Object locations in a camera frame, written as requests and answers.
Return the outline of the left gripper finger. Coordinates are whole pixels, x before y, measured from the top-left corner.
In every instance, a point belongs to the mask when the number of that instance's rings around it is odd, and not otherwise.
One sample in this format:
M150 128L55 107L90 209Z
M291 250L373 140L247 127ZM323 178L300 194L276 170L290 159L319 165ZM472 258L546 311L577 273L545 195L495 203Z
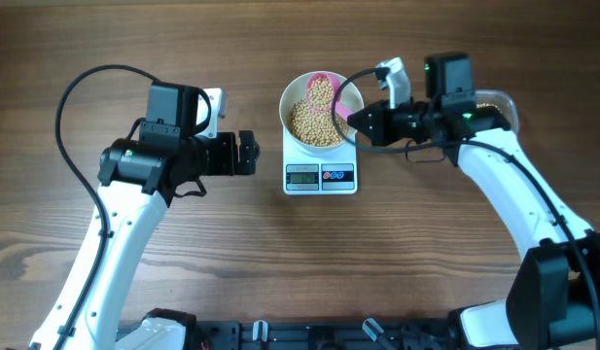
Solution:
M239 162L237 164L237 174L250 176L256 173L257 161L260 156L259 145L241 145L238 148Z
M240 146L238 148L241 161L257 161L260 156L260 145L252 130L240 130L238 132Z

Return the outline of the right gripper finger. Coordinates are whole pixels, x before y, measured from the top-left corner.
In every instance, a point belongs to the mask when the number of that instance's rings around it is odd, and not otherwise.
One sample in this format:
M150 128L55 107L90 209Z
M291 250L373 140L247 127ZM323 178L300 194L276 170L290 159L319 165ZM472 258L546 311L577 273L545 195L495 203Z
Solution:
M375 105L371 104L358 112L351 114L347 118L348 124L365 124L373 120Z
M366 136L370 142L373 141L373 126L371 121L364 119L348 119L347 124Z

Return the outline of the pink plastic scoop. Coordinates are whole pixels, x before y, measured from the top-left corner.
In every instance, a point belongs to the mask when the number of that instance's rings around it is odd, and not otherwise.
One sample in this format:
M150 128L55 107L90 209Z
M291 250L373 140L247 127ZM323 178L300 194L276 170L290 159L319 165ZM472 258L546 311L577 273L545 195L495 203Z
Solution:
M334 73L313 74L306 84L306 101L309 108L316 113L326 113L331 112L332 106L335 106L335 113L347 121L352 111L340 102L339 97L335 98L339 88L340 80Z

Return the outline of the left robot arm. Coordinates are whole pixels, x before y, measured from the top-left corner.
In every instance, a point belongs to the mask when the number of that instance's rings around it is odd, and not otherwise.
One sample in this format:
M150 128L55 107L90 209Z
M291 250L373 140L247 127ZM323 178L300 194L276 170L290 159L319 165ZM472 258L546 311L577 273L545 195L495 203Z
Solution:
M55 305L33 334L32 349L205 349L195 315L156 308L118 338L135 270L178 187L204 176L252 175L259 146L253 132L220 132L226 94L154 82L145 118L100 157L88 232Z

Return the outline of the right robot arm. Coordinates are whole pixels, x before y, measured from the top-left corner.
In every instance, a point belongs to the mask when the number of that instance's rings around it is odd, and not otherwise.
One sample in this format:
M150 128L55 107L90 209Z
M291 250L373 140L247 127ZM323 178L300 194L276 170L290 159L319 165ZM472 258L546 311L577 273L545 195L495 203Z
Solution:
M428 56L426 99L412 98L399 58L371 69L388 91L348 118L378 154L439 149L483 192L521 257L507 297L450 315L459 349L600 348L600 233L551 189L520 147L505 114L479 106L462 52Z

